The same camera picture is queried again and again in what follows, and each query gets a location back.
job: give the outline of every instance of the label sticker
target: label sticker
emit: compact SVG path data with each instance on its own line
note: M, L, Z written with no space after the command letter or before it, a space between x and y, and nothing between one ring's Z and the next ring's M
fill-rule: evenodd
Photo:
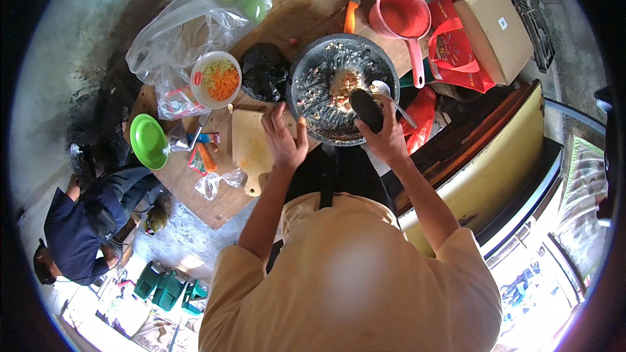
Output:
M202 83L202 73L200 71L196 72L192 77L192 82L194 85L198 86Z
M498 23L500 24L500 27L502 28L502 30L504 30L506 28L506 21L505 21L505 17L502 17L500 19L498 19Z

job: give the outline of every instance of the spoon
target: spoon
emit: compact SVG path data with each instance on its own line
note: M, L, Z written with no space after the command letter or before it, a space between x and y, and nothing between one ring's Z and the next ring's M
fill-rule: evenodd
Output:
M380 93L387 95L387 97L391 98L391 90L389 88L389 85L387 85L387 83L382 82L382 81L372 81L372 85L375 88L377 88ZM418 128L418 124L415 123L415 120L413 120L413 118L409 115L409 113L405 112L404 109L400 107L400 105L395 104L395 109L398 112L400 112L400 114L402 114L402 117L404 117L404 119L409 123L411 127L415 129Z

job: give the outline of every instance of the wooden table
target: wooden table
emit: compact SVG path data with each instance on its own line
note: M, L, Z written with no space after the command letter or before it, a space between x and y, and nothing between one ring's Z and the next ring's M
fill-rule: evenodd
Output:
M346 16L346 5L349 0L272 0L273 7L267 18L244 37L232 50L231 53L240 58L241 54L258 42L269 42L277 45L287 59L293 61L297 52L314 40L325 35L341 33ZM411 62L406 45L403 40L387 40L378 36L369 26L367 16L376 0L361 0L361 6L356 10L355 34L366 37L381 46L391 61L399 76L404 75L411 69ZM295 38L296 45L290 45L289 39ZM427 52L427 41L421 41L423 54ZM235 99L233 105L237 109L263 110L270 104L259 102L247 97L243 92ZM133 106L128 122L130 123L137 114L148 113L157 117L157 102L152 86L144 85ZM196 117L188 117L183 120L187 133L194 133L198 126ZM161 121L161 125L167 132L175 122ZM124 135L128 141L128 130ZM211 112L203 132L219 132L222 142L218 151L209 152L214 158L218 168L217 172L223 174L237 167L232 162L232 137L231 115L227 109L214 110ZM317 142L309 137L311 146ZM194 186L200 179L200 175L187 167L190 153L171 153L167 164L161 170L154 171L176 198L196 214L204 223L214 229L220 228L231 217L236 215L241 208L246 206L253 198L244 193L243 187L233 188L223 181L220 182L217 197L213 201L207 201ZM267 180L261 178L261 184Z

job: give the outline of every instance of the red plastic bag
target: red plastic bag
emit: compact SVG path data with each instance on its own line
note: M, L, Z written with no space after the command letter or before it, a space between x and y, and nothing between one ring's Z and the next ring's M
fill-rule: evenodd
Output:
M428 62L437 81L484 94L495 83L474 58L454 1L434 0L428 3L435 28L428 39Z
M418 128L411 127L404 117L399 121L400 125L402 125L404 136L409 136L406 141L406 150L409 152L409 155L415 153L419 147L424 145L430 136L430 132L433 129L435 99L434 91L430 87L424 86L406 109L406 112L415 121Z

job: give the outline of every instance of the hand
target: hand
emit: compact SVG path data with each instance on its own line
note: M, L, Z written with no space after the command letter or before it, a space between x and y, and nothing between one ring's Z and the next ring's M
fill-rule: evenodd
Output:
M268 109L261 124L265 131L267 144L274 156L274 168L286 169L293 173L295 169L306 158L309 152L309 139L307 138L307 126L303 117L298 118L297 135L298 138L293 141L289 130L282 120L282 113L285 111L285 102L279 103L277 106Z
M380 102L382 102L382 115L384 116L380 132L373 133L361 120L354 120L354 124L365 137L374 155L393 169L406 162L409 159L409 153L406 150L402 127L395 121L395 103L382 95L380 95Z

